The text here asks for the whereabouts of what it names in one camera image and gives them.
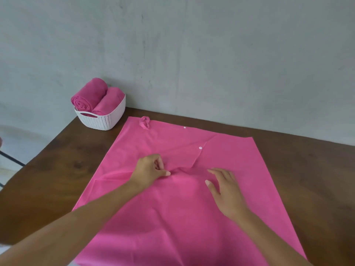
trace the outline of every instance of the white basket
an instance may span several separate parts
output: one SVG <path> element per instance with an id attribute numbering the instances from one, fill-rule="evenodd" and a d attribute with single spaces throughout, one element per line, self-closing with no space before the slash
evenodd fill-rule
<path id="1" fill-rule="evenodd" d="M 109 130 L 116 125 L 116 123 L 120 120 L 123 115 L 123 112 L 126 108 L 126 95 L 123 98 L 122 102 L 113 110 L 110 114 L 106 116 L 99 116 L 90 112 L 78 111 L 74 108 L 75 113 L 78 115 L 81 122 L 89 128 L 97 129 L 97 130 Z M 83 114 L 88 114 L 96 117 L 88 117 Z"/>

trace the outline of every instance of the left hand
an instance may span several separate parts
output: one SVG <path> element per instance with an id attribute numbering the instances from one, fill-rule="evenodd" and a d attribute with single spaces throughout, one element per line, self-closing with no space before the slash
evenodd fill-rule
<path id="1" fill-rule="evenodd" d="M 153 154 L 138 160 L 129 182 L 144 190 L 149 188 L 159 177 L 169 175 L 170 172 L 164 170 L 162 157 L 159 154 Z"/>

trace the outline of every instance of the wood grain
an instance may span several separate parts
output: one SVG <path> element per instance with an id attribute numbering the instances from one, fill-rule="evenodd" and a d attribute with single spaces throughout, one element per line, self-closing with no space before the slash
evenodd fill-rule
<path id="1" fill-rule="evenodd" d="M 128 116 L 253 137 L 314 265 L 355 265 L 355 147 L 126 108 L 110 131 L 75 118 L 0 191 L 0 243 L 71 211 Z"/>

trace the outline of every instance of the concrete wall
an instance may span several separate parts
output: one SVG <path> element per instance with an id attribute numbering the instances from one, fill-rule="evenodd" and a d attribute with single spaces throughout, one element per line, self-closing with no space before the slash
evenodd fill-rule
<path id="1" fill-rule="evenodd" d="M 92 77 L 127 105 L 355 145 L 355 0 L 0 0 L 0 136 L 28 162 Z"/>

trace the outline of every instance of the rolled towel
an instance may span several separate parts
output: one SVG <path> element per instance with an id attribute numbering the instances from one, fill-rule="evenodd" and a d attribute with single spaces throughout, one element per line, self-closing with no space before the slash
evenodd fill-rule
<path id="1" fill-rule="evenodd" d="M 106 95 L 107 89 L 104 80 L 93 78 L 71 98 L 71 103 L 78 111 L 92 112 Z"/>
<path id="2" fill-rule="evenodd" d="M 93 114 L 99 116 L 106 116 L 118 107 L 124 99 L 125 94 L 122 90 L 115 87 L 109 87 L 104 98 L 92 111 Z"/>

